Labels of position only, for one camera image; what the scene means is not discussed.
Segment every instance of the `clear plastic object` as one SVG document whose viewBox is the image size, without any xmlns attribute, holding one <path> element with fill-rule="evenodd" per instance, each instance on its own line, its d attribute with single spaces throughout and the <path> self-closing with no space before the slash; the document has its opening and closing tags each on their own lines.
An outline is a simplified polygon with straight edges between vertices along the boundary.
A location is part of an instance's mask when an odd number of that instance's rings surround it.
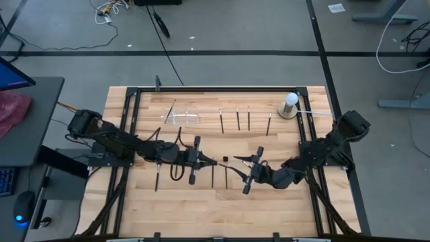
<svg viewBox="0 0 430 242">
<path fill-rule="evenodd" d="M 173 108 L 169 116 L 166 111 L 165 116 L 161 116 L 161 122 L 173 125 L 199 124 L 199 114 L 197 108 Z"/>
</svg>

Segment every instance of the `black floor stripe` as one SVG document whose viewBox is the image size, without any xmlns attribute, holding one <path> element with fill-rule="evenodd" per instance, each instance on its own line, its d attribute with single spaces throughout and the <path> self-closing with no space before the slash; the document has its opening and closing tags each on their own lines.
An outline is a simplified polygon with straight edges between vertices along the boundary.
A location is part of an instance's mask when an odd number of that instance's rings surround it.
<svg viewBox="0 0 430 242">
<path fill-rule="evenodd" d="M 314 30 L 316 45 L 318 46 L 318 51 L 320 53 L 321 64 L 323 67 L 322 69 L 324 71 L 324 75 L 327 83 L 327 89 L 329 90 L 329 96 L 333 107 L 333 112 L 335 117 L 339 118 L 340 116 L 342 116 L 342 112 L 339 105 L 339 100 L 337 99 L 335 84 L 333 82 L 333 77 L 330 72 L 330 66 L 327 60 L 327 55 L 325 52 L 323 39 L 321 38 L 321 32 L 318 26 L 318 22 L 316 20 L 316 15 L 315 15 L 314 6 L 312 4 L 312 0 L 306 0 L 306 5 L 308 7 L 310 21 L 312 22 L 312 29 Z M 346 147 L 346 149 L 347 149 L 346 150 L 347 153 L 351 152 L 349 145 Z M 366 214 L 366 210 L 364 208 L 364 202 L 363 202 L 361 190 L 358 184 L 357 173 L 353 171 L 353 172 L 349 172 L 348 174 L 349 174 L 348 178 L 349 178 L 349 182 L 351 183 L 351 191 L 353 193 L 355 209 L 357 211 L 361 232 L 364 235 L 370 236 L 371 233 L 370 233 L 369 221 Z"/>
<path fill-rule="evenodd" d="M 318 51 L 300 50 L 171 50 L 169 56 L 319 56 Z M 16 51 L 0 51 L 15 56 Z M 380 52 L 380 57 L 430 57 L 430 52 Z M 23 51 L 20 56 L 165 56 L 162 50 L 133 51 Z M 326 57 L 375 57 L 375 52 L 327 51 Z"/>
<path fill-rule="evenodd" d="M 27 0 L 21 0 L 21 3 L 19 3 L 18 8 L 15 10 L 15 13 L 13 14 L 11 20 L 9 21 L 9 23 L 6 25 L 7 29 L 12 32 L 12 28 L 13 25 L 16 22 L 16 19 L 19 17 L 19 15 L 21 14 L 22 9 L 24 8 L 24 6 L 26 5 Z M 7 33 L 4 32 L 2 33 L 2 35 L 0 36 L 0 47 L 3 45 L 3 43 L 5 42 L 7 37 Z"/>
</svg>

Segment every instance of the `wooden tabletop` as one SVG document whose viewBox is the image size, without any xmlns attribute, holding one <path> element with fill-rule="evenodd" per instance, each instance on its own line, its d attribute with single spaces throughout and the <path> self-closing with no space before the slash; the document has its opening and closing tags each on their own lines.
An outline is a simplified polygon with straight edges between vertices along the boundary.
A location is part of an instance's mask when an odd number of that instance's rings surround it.
<svg viewBox="0 0 430 242">
<path fill-rule="evenodd" d="M 126 87 L 110 88 L 103 119 L 119 126 L 125 92 Z M 330 112 L 324 87 L 308 87 L 308 92 L 312 111 Z M 277 107 L 285 100 L 286 94 L 143 93 L 136 134 L 146 138 L 161 127 L 159 139 L 174 141 L 179 126 L 182 126 L 184 143 L 190 145 L 195 135 L 201 136 L 200 150 L 208 157 L 222 162 L 222 157 L 227 156 L 228 165 L 248 173 L 249 168 L 233 156 L 255 154 L 257 147 L 262 146 L 265 148 L 262 159 L 277 169 L 285 160 L 298 155 L 300 140 L 297 119 L 283 120 L 277 114 Z M 178 116 L 176 125 L 171 120 L 163 124 L 161 117 L 166 116 L 175 99 L 175 113 L 184 114 L 187 110 L 188 114 L 197 114 L 198 123 L 190 118 L 186 124 L 185 118 Z M 236 107 L 240 112 L 241 130 L 237 126 Z M 251 109 L 250 131 L 248 107 Z M 221 132 L 220 108 L 224 134 Z M 269 135 L 266 136 L 270 112 L 273 115 Z M 331 116 L 314 115 L 318 136 L 325 136 L 331 130 L 332 120 Z M 130 128 L 130 121 L 131 117 L 128 117 L 126 130 Z M 307 122 L 305 127 L 310 140 Z M 286 190 L 253 183 L 250 194 L 244 195 L 244 183 L 240 177 L 228 171 L 226 179 L 223 167 L 214 168 L 213 188 L 211 167 L 198 171 L 194 186 L 188 184 L 189 168 L 185 169 L 180 181 L 170 178 L 169 168 L 162 165 L 159 190 L 155 192 L 156 165 L 136 156 L 128 178 L 121 237 L 153 237 L 154 232 L 161 232 L 162 237 L 272 237 L 274 232 L 279 232 L 281 237 L 317 236 L 309 187 L 304 180 Z M 77 233 L 84 231 L 103 207 L 110 171 L 110 168 L 102 168 L 88 181 Z M 346 172 L 340 167 L 325 167 L 325 173 L 331 202 L 348 224 L 359 231 Z M 320 209 L 325 232 L 328 233 L 325 209 L 321 203 Z M 110 217 L 110 230 L 113 218 Z"/>
</svg>

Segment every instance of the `computer monitor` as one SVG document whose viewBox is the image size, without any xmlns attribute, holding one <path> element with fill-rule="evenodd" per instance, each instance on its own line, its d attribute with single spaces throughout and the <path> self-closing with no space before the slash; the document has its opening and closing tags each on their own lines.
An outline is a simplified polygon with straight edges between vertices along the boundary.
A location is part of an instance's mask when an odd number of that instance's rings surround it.
<svg viewBox="0 0 430 242">
<path fill-rule="evenodd" d="M 0 91 L 28 87 L 36 82 L 0 57 Z"/>
</svg>

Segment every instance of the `round base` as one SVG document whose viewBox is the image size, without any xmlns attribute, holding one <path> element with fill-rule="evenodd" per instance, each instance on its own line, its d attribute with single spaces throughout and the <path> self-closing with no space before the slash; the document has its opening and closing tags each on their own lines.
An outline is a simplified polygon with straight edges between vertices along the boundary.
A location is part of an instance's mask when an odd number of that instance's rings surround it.
<svg viewBox="0 0 430 242">
<path fill-rule="evenodd" d="M 285 107 L 285 103 L 282 103 L 282 104 L 279 105 L 279 107 L 277 107 L 277 112 L 279 113 L 279 115 L 281 116 L 281 118 L 292 119 L 292 118 L 294 118 L 296 116 L 296 114 L 297 114 L 297 107 L 295 105 L 291 109 L 291 112 L 284 112 L 284 107 Z"/>
</svg>

